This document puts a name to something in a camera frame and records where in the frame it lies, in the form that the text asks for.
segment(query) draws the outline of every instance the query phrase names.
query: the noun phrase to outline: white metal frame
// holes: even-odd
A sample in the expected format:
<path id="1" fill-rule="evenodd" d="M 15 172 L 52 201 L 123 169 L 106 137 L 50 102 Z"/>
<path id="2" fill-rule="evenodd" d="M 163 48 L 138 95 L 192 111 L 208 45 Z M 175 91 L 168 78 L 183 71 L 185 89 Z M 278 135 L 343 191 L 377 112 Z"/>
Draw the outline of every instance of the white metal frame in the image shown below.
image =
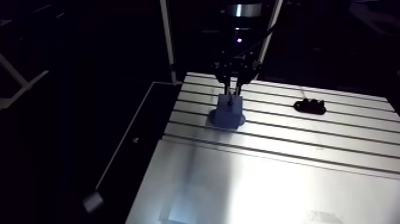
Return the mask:
<path id="1" fill-rule="evenodd" d="M 172 84 L 176 85 L 179 84 L 179 82 L 176 80 L 176 72 L 172 68 L 174 64 L 174 51 L 172 46 L 170 21 L 168 17 L 167 0 L 160 0 L 160 5 L 161 5 L 162 23 L 164 25 L 165 41 L 167 44 L 168 60 L 170 62 L 170 69 L 171 69 L 171 82 Z"/>
<path id="2" fill-rule="evenodd" d="M 49 71 L 45 70 L 40 75 L 36 76 L 30 82 L 28 82 L 14 66 L 2 55 L 0 54 L 0 66 L 3 67 L 8 74 L 21 86 L 21 89 L 14 94 L 11 98 L 0 98 L 0 110 L 7 109 L 11 104 L 13 104 L 20 96 L 22 96 L 26 91 L 32 88 L 32 86 L 43 78 Z"/>
<path id="3" fill-rule="evenodd" d="M 268 24 L 268 30 L 269 30 L 272 26 L 275 25 L 276 20 L 278 19 L 278 16 L 279 16 L 279 13 L 280 13 L 280 9 L 281 9 L 281 7 L 282 7 L 282 3 L 283 3 L 283 0 L 276 0 L 276 1 L 275 1 L 274 10 L 272 11 L 270 23 Z M 264 62 L 265 54 L 267 53 L 268 46 L 269 46 L 270 41 L 271 41 L 271 37 L 272 37 L 272 33 L 271 33 L 270 35 L 268 35 L 268 36 L 264 39 L 264 42 L 262 43 L 262 47 L 261 47 L 261 51 L 260 51 L 260 56 L 258 57 L 258 62 L 260 62 L 261 64 Z"/>

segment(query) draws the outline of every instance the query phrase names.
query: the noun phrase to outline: blue object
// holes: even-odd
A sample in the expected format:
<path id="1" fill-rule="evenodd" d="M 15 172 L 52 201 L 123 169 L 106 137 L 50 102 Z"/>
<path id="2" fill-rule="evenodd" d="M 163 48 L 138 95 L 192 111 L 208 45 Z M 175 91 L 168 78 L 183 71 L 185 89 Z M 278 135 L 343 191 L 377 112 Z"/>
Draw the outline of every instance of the blue object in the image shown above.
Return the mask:
<path id="1" fill-rule="evenodd" d="M 217 108 L 208 115 L 210 122 L 220 128 L 237 129 L 244 124 L 245 117 L 242 114 L 243 98 L 233 97 L 229 105 L 229 96 L 220 94 L 218 96 Z"/>

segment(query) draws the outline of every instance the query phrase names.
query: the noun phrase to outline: black object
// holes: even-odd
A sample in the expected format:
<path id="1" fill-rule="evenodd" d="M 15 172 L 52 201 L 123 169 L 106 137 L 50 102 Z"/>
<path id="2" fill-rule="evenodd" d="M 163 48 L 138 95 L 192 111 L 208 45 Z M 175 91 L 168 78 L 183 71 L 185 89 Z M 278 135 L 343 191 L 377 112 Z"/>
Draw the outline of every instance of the black object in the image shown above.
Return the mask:
<path id="1" fill-rule="evenodd" d="M 325 102 L 323 100 L 317 101 L 316 99 L 309 100 L 304 98 L 302 101 L 295 102 L 293 107 L 298 112 L 303 113 L 322 115 L 326 112 Z"/>

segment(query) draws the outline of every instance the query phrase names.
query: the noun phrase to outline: aluminum table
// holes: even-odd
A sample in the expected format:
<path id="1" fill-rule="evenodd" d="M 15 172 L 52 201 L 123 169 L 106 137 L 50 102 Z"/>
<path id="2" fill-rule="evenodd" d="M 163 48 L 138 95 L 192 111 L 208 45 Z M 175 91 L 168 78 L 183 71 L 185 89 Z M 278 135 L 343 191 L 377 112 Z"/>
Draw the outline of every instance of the aluminum table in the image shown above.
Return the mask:
<path id="1" fill-rule="evenodd" d="M 400 223 L 400 117 L 385 98 L 253 81 L 246 123 L 222 130 L 207 120 L 220 93 L 188 73 L 126 223 Z M 303 97 L 327 112 L 297 112 Z"/>

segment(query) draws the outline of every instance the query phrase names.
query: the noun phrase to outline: metal cylinder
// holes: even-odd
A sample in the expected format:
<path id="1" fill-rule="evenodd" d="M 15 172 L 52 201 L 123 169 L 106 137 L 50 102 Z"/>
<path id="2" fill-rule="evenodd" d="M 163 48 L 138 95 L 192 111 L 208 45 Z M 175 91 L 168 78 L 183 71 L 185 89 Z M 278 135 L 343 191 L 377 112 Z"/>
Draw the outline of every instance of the metal cylinder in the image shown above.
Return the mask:
<path id="1" fill-rule="evenodd" d="M 226 14 L 234 17 L 259 17 L 262 7 L 262 3 L 228 5 Z"/>

